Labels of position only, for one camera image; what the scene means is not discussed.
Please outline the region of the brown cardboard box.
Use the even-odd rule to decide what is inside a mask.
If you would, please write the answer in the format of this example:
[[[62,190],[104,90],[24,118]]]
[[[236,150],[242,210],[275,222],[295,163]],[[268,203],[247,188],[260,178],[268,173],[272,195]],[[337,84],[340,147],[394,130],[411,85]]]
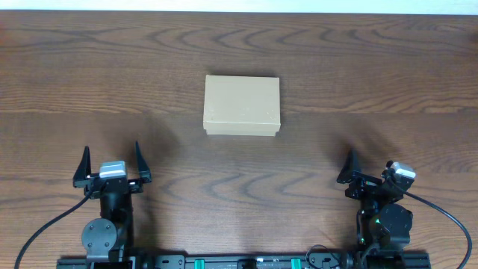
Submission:
[[[280,127],[278,78],[205,77],[203,128],[207,135],[273,137]]]

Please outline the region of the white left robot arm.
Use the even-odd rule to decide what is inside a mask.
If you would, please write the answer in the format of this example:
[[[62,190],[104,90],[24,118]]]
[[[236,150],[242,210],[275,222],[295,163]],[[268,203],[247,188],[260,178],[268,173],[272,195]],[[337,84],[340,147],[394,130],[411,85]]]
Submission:
[[[100,202],[100,217],[91,220],[81,235],[87,252],[87,268],[141,268],[148,262],[134,248],[134,217],[131,196],[143,192],[152,174],[138,143],[135,158],[139,177],[129,179],[124,161],[105,162],[98,173],[91,172],[90,149],[84,148],[72,178],[85,198]]]

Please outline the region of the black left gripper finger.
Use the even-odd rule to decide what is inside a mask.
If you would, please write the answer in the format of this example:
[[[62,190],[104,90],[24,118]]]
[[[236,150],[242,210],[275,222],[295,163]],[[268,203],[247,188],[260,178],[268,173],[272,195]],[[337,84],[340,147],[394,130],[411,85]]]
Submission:
[[[85,146],[81,161],[77,170],[72,178],[72,184],[74,188],[85,188],[90,184],[91,174],[91,162],[90,162],[90,149]]]
[[[140,145],[137,141],[135,142],[135,153],[136,153],[136,159],[137,159],[137,169],[138,169],[138,174],[140,179],[142,180],[143,183],[151,183],[152,174],[148,164],[146,163],[146,160],[144,159],[142,155],[142,152],[140,150]]]

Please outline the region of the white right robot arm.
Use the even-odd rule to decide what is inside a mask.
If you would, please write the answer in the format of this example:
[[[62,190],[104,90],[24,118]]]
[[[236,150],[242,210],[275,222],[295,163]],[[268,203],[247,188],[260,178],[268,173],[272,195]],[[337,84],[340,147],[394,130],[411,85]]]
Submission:
[[[388,161],[379,178],[361,171],[350,150],[337,182],[347,184],[345,196],[358,200],[355,251],[343,256],[342,268],[405,268],[404,247],[410,243],[413,214],[397,202],[415,181],[408,165]]]

